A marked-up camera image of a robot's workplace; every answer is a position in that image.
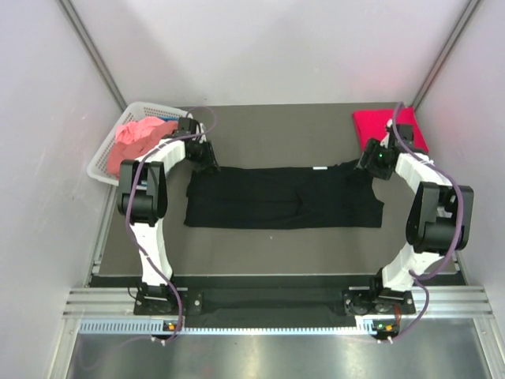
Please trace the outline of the black t shirt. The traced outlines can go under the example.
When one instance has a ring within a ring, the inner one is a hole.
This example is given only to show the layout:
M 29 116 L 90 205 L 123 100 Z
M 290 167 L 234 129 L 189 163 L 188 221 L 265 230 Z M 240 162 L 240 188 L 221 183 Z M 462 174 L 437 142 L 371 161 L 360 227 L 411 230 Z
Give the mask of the black t shirt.
M 383 202 L 372 176 L 354 161 L 317 169 L 280 167 L 193 173 L 186 190 L 188 227 L 294 230 L 379 228 Z

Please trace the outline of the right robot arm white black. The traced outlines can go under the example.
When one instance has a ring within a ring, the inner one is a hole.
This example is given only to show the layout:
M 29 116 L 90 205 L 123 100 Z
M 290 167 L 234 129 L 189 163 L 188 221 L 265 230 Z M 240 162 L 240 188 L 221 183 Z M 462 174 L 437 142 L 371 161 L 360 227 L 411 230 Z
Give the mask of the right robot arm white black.
M 425 280 L 427 269 L 466 247 L 474 191 L 456 186 L 423 152 L 407 152 L 393 137 L 367 142 L 357 163 L 376 178 L 397 174 L 414 193 L 406 222 L 406 243 L 395 259 L 381 268 L 367 289 L 342 293 L 349 315 L 412 314 L 412 289 Z

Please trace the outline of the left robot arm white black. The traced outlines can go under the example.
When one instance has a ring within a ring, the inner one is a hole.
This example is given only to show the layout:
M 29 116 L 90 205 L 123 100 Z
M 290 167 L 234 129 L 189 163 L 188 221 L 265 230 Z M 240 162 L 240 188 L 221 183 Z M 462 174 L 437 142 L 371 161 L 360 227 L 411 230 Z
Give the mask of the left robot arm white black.
M 214 173 L 219 169 L 212 144 L 204 137 L 160 141 L 147 154 L 127 159 L 120 166 L 118 211 L 125 217 L 126 230 L 138 248 L 142 266 L 135 296 L 136 315 L 179 311 L 181 299 L 171 283 L 173 269 L 166 254 L 163 221 L 169 204 L 166 177 L 185 159 L 198 172 Z

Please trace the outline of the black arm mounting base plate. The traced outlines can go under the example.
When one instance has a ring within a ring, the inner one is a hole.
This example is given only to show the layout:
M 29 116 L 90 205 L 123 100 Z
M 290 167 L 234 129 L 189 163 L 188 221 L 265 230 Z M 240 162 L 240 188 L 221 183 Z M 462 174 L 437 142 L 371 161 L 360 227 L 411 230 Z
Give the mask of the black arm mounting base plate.
M 342 293 L 364 290 L 372 275 L 177 276 L 176 314 L 189 327 L 350 326 Z M 406 316 L 393 314 L 367 316 Z

